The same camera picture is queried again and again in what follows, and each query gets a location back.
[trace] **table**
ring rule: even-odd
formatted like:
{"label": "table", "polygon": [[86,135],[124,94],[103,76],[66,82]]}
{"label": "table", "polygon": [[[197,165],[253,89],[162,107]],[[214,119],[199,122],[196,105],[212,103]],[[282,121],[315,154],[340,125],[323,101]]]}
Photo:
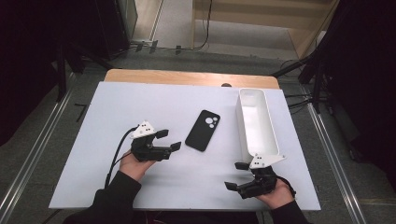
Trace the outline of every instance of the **table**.
{"label": "table", "polygon": [[[215,0],[210,20],[289,28],[291,42],[301,59],[321,31],[326,30],[339,0]],[[195,20],[206,20],[209,0],[193,0],[191,46]]]}
{"label": "table", "polygon": [[[134,201],[134,208],[194,211],[266,209],[260,201],[254,198],[242,200],[239,194],[228,191],[224,186],[224,181],[242,184],[253,177],[251,172],[238,171],[233,166],[242,158],[235,113],[239,89],[219,87],[223,83],[234,87],[272,88],[265,92],[271,105],[270,113],[275,116],[275,133],[283,133],[278,139],[279,149],[288,156],[285,162],[275,164],[273,168],[293,184],[298,192],[297,203],[302,209],[319,210],[318,197],[290,112],[275,78],[117,69],[108,71],[105,82],[99,84],[93,96],[49,207],[90,206],[95,191],[103,187],[120,138],[132,123],[148,118],[154,128],[169,129],[169,135],[154,140],[154,146],[169,146],[177,141],[182,141],[182,146],[169,161],[157,162],[146,172],[142,181],[144,187]],[[204,153],[184,145],[184,139],[201,109],[221,115],[221,122]],[[124,144],[120,152],[126,151],[129,144]],[[288,174],[291,166],[298,170],[298,175]]]}

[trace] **floor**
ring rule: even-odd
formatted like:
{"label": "floor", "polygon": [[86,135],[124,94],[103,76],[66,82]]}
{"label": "floor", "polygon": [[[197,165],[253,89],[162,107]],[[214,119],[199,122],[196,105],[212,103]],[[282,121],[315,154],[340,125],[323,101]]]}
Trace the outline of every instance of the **floor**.
{"label": "floor", "polygon": [[[158,19],[157,26],[153,40],[158,40],[158,47],[163,48],[174,48],[177,45],[182,47],[188,47],[190,45],[190,22],[191,22],[191,1],[180,1],[180,0],[164,0],[163,9]],[[205,21],[196,22],[196,46],[199,46],[204,42],[205,39]],[[297,60],[297,55],[294,51],[293,45],[290,42],[288,31],[284,28],[278,27],[261,27],[256,25],[242,25],[232,24],[227,22],[210,22],[209,38],[207,44],[201,50],[201,52],[207,52],[212,54],[222,54],[240,56],[240,62],[261,62],[262,60],[270,62],[285,62],[279,63],[276,68],[286,66],[292,61]],[[142,54],[142,57],[154,57],[155,63],[145,63],[142,61],[141,64],[134,65],[135,67],[140,66],[141,68],[152,68],[152,69],[164,69],[165,65],[160,65],[160,60],[167,60],[168,57],[174,55],[174,53],[165,53],[165,56],[156,56]],[[200,59],[205,55],[200,54],[199,56],[191,56],[189,60]],[[127,63],[123,60],[122,56],[119,57],[115,63],[119,67],[127,67]],[[217,67],[215,64],[208,63],[207,70],[216,72]],[[247,74],[258,73],[258,71],[249,71],[248,63],[241,64],[241,68],[235,67],[233,64],[229,65],[231,73],[243,73]],[[201,67],[193,67],[192,69],[205,69]],[[264,73],[270,73],[274,71],[262,70]],[[101,80],[106,73],[101,68],[95,65],[89,66],[86,71],[89,76],[83,76],[78,80],[78,85],[73,89],[69,102],[88,105],[94,90],[95,85]],[[281,89],[289,92],[285,93],[301,93],[301,86],[296,81],[299,70],[295,70],[290,74],[287,74],[279,79]],[[9,184],[12,183],[15,176],[18,174],[19,169],[9,169],[8,167],[22,167],[26,156],[29,154],[34,141],[28,139],[35,139],[41,132],[41,127],[45,125],[46,120],[50,116],[55,103],[51,99],[56,98],[56,90],[49,93],[46,99],[37,110],[35,110],[29,119],[23,123],[16,137],[11,139],[5,146],[0,149],[11,148],[12,150],[0,150],[1,159],[1,170],[0,170],[0,192],[6,192]],[[56,150],[57,147],[62,144],[65,148],[71,148],[73,146],[74,139],[78,133],[81,122],[69,122],[69,120],[75,120],[78,118],[81,112],[80,107],[70,105],[65,108],[64,114],[66,115],[59,119],[58,126],[64,127],[62,131],[54,130],[52,133],[51,140],[46,145],[46,150],[41,155],[43,160],[38,162],[35,171],[29,180],[25,191],[20,197],[16,206],[15,212],[12,214],[8,223],[32,223],[26,222],[23,217],[35,217],[39,214],[39,220],[43,217],[48,217],[52,211],[46,209],[53,188],[59,174],[62,172],[63,166],[60,164],[65,163],[69,151]],[[337,151],[339,161],[342,163],[348,180],[353,188],[353,192],[358,198],[361,210],[365,216],[365,221],[359,223],[396,223],[396,214],[394,213],[396,208],[396,195],[391,189],[389,183],[384,174],[374,167],[370,163],[356,163],[349,158],[347,152],[347,143],[345,142],[341,132],[337,126],[337,122],[327,112],[325,105],[321,105],[321,118],[326,124],[328,135],[332,139],[333,147]],[[307,159],[307,165],[310,169],[311,175],[317,184],[317,194],[322,206],[323,211],[320,213],[306,213],[306,216],[310,220],[321,220],[319,223],[353,223],[349,219],[349,213],[345,202],[343,201],[343,195],[340,193],[339,183],[334,179],[333,170],[329,165],[317,164],[316,161],[326,161],[326,154],[322,148],[318,148],[321,144],[317,136],[311,134],[312,137],[306,136],[305,133],[313,132],[317,133],[316,127],[312,122],[312,118],[309,115],[308,108],[304,107],[301,112],[297,112],[293,115],[293,122],[299,138],[301,137],[302,147],[304,154]],[[74,211],[63,212],[61,215],[55,217],[51,223],[61,223],[62,218],[71,214]],[[265,223],[271,223],[271,218],[266,215],[264,218]]]}

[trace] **smartphone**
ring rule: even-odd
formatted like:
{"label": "smartphone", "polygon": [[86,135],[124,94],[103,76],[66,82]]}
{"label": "smartphone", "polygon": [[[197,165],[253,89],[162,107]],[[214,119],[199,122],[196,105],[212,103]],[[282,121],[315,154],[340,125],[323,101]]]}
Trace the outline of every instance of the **smartphone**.
{"label": "smartphone", "polygon": [[203,110],[186,138],[186,145],[200,151],[205,151],[219,122],[219,115]]}

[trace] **person's left hand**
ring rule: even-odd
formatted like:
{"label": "person's left hand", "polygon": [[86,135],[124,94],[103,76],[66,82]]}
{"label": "person's left hand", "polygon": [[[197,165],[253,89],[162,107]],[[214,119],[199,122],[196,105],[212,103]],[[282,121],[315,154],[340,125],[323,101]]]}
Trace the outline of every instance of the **person's left hand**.
{"label": "person's left hand", "polygon": [[272,210],[294,201],[289,186],[281,179],[276,180],[276,186],[272,192],[256,196],[256,198],[266,203]]}
{"label": "person's left hand", "polygon": [[[128,150],[123,155],[125,156],[128,153],[131,153],[131,150]],[[120,171],[132,179],[140,181],[143,175],[145,175],[145,172],[154,163],[155,161],[139,161],[134,157],[134,154],[131,153],[120,161]]]}

